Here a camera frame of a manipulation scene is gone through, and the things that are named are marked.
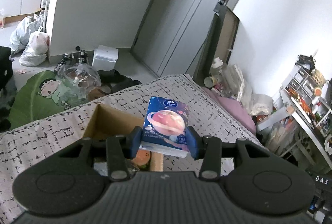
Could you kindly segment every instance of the green rug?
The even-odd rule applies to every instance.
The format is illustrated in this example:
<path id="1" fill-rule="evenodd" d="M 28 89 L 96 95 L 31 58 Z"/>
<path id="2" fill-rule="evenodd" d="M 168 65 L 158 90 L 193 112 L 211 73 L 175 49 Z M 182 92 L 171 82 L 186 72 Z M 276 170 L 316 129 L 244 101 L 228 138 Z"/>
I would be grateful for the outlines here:
<path id="1" fill-rule="evenodd" d="M 69 84 L 57 80 L 53 71 L 45 70 L 32 76 L 17 93 L 8 120 L 14 129 L 87 102 Z"/>

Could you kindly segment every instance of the white plastic bag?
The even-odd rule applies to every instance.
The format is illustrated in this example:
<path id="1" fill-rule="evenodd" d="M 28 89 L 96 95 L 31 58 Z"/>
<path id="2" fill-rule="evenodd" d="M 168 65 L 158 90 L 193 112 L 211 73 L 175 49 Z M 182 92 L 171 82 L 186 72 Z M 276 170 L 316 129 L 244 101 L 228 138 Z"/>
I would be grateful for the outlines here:
<path id="1" fill-rule="evenodd" d="M 4 9 L 0 9 L 0 29 L 5 25 L 5 11 Z"/>
<path id="2" fill-rule="evenodd" d="M 251 85 L 245 79 L 243 79 L 243 91 L 241 94 L 240 102 L 242 104 L 242 107 L 245 108 L 245 110 L 247 111 L 247 113 L 251 115 L 250 111 L 254 102 L 253 93 Z"/>
<path id="3" fill-rule="evenodd" d="M 16 27 L 15 31 L 12 32 L 10 36 L 10 48 L 12 49 L 12 54 L 16 54 L 19 51 L 25 49 L 29 42 L 31 33 L 37 31 L 39 27 L 43 24 L 44 15 L 25 17 Z"/>
<path id="4" fill-rule="evenodd" d="M 36 66 L 43 63 L 49 48 L 49 35 L 35 31 L 31 33 L 29 43 L 19 58 L 19 63 L 24 66 Z"/>

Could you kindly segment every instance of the cardboard panel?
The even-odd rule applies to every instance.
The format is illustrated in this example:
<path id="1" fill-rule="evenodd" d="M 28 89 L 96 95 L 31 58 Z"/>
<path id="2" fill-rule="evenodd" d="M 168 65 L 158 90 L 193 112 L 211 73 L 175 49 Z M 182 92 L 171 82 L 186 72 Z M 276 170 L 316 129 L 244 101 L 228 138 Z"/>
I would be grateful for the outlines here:
<path id="1" fill-rule="evenodd" d="M 98 104 L 83 134 L 96 140 L 105 140 L 116 134 L 128 135 L 135 126 L 142 127 L 144 118 Z M 163 171 L 163 154 L 152 152 L 150 171 Z"/>

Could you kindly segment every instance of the tissue pack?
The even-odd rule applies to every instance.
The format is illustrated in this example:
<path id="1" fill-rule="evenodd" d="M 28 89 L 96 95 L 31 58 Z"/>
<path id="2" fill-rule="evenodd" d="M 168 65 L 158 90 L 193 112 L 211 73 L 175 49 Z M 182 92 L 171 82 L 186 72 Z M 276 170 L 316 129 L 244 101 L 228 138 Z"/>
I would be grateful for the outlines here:
<path id="1" fill-rule="evenodd" d="M 184 158 L 188 106 L 163 97 L 151 97 L 143 125 L 141 148 Z"/>

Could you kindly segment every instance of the bed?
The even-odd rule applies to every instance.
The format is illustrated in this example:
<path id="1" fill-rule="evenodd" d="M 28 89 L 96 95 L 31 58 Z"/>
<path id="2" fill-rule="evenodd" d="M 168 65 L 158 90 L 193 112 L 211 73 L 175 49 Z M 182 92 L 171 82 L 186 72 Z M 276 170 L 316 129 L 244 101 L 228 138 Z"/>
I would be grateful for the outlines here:
<path id="1" fill-rule="evenodd" d="M 256 137 L 212 100 L 188 75 L 170 75 L 99 98 L 64 113 L 29 123 L 0 134 L 0 223 L 10 223 L 21 210 L 12 184 L 24 169 L 81 138 L 96 105 L 104 103 L 144 117 L 151 96 L 175 99 L 189 106 L 189 125 L 200 135 L 213 135 L 223 142 L 239 137 L 260 144 Z M 199 171 L 202 161 L 191 156 L 164 156 L 165 171 Z M 222 160 L 222 174 L 233 169 L 232 159 Z"/>

